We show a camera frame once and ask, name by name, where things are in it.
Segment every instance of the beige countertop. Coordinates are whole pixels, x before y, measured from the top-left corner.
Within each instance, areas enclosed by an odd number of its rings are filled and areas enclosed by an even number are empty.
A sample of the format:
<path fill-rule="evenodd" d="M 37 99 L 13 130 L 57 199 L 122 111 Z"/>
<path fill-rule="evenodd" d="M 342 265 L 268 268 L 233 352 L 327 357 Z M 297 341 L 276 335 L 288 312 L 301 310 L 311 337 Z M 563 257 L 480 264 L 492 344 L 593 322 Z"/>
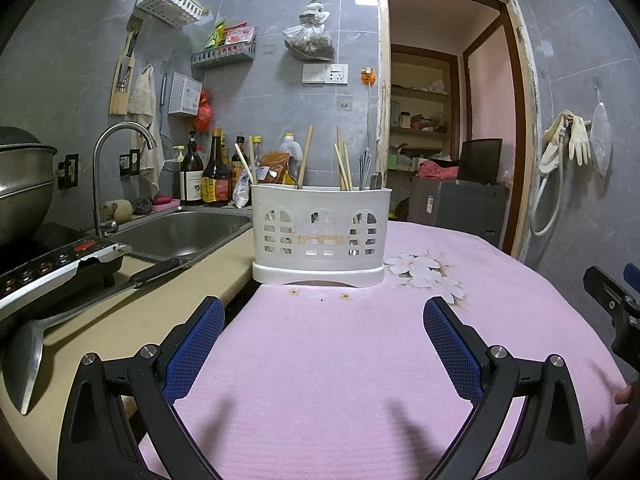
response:
<path fill-rule="evenodd" d="M 160 343 L 172 327 L 188 319 L 205 296 L 216 296 L 227 304 L 250 279 L 253 259 L 253 232 L 248 230 L 180 275 L 123 292 L 48 331 L 26 416 L 15 409 L 0 380 L 0 409 L 48 478 L 56 478 L 60 427 L 82 356 L 96 352 L 103 360 L 130 357 L 146 343 Z M 126 256 L 116 283 L 150 265 Z M 76 301 L 86 300 L 101 288 L 97 285 Z"/>

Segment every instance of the gray washing machine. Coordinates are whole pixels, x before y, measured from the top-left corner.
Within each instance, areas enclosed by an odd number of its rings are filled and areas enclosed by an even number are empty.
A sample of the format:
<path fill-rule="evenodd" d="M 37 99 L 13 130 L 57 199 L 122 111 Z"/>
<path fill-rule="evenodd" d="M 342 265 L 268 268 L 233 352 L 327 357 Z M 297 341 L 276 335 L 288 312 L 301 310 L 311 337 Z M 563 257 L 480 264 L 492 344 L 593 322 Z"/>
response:
<path fill-rule="evenodd" d="M 414 176 L 407 220 L 477 235 L 497 247 L 507 198 L 504 186 Z"/>

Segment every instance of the white hose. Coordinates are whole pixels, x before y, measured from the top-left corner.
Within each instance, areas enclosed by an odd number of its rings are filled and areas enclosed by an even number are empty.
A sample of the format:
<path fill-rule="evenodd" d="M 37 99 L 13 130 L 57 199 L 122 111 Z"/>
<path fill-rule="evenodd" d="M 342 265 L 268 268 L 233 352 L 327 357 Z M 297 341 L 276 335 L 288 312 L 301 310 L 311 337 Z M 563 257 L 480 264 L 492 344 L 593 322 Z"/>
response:
<path fill-rule="evenodd" d="M 556 208 L 554 209 L 554 213 L 551 215 L 551 220 L 549 223 L 541 230 L 536 231 L 533 225 L 536 222 L 536 212 L 538 211 L 538 205 L 540 204 L 540 198 L 542 197 L 542 192 L 545 190 L 546 181 L 549 179 L 548 175 L 543 179 L 542 184 L 540 185 L 540 189 L 538 190 L 538 194 L 536 195 L 536 199 L 533 203 L 533 208 L 531 209 L 531 213 L 529 214 L 529 229 L 531 230 L 531 234 L 534 236 L 543 236 L 546 232 L 551 229 L 553 224 L 556 222 L 558 218 L 558 213 L 560 212 L 560 202 L 562 200 L 562 188 L 564 184 L 564 169 L 562 167 L 562 152 L 564 151 L 564 135 L 561 134 L 559 138 L 559 159 L 558 159 L 558 171 L 560 171 L 560 180 L 558 184 L 558 200 L 556 201 Z"/>

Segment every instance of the red button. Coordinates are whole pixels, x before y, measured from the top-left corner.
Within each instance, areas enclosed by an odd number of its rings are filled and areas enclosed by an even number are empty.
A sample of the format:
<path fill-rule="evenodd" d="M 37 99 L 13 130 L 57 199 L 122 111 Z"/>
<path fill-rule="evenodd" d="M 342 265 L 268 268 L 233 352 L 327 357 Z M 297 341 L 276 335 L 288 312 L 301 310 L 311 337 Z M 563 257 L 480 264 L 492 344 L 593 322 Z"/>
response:
<path fill-rule="evenodd" d="M 88 242 L 85 242 L 84 244 L 80 244 L 78 246 L 74 247 L 74 251 L 76 253 L 79 253 L 80 251 L 84 251 L 85 249 L 88 249 L 89 247 L 92 247 L 95 245 L 95 240 L 89 240 Z"/>

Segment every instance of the blue textured pad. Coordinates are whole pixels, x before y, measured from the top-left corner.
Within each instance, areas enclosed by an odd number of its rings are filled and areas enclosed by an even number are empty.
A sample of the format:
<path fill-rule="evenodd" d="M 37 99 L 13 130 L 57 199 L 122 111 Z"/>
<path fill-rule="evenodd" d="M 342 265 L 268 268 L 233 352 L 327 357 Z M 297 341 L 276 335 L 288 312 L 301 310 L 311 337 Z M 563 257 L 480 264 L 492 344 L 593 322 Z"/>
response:
<path fill-rule="evenodd" d="M 640 292 L 640 269 L 634 264 L 626 264 L 623 277 L 636 292 Z"/>
<path fill-rule="evenodd" d="M 164 398 L 169 404 L 185 397 L 225 325 L 225 307 L 211 301 L 166 368 Z"/>
<path fill-rule="evenodd" d="M 475 406 L 482 398 L 480 365 L 433 298 L 424 305 L 423 317 L 424 329 L 458 395 Z"/>

